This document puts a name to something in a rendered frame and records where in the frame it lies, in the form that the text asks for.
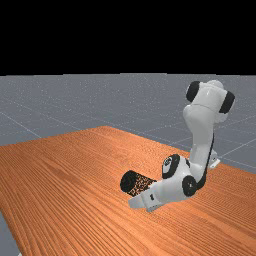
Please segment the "dark mesh basket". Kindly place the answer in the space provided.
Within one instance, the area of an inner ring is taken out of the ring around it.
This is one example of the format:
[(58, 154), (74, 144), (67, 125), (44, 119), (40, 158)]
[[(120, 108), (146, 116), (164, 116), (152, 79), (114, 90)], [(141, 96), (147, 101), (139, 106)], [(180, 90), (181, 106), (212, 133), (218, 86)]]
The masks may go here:
[(155, 183), (154, 179), (148, 178), (133, 170), (128, 170), (121, 178), (120, 189), (131, 197), (135, 197), (147, 190), (153, 183)]

